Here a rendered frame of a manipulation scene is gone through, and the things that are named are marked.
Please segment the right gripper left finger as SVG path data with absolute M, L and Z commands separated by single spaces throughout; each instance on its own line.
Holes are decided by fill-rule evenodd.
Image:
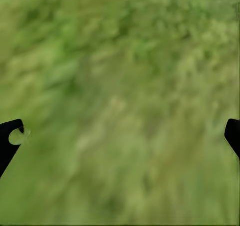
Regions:
M 31 129 L 21 119 L 0 124 L 0 178 Z

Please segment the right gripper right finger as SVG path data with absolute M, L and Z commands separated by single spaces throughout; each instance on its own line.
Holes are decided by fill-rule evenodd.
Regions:
M 224 136 L 240 158 L 240 120 L 229 119 Z

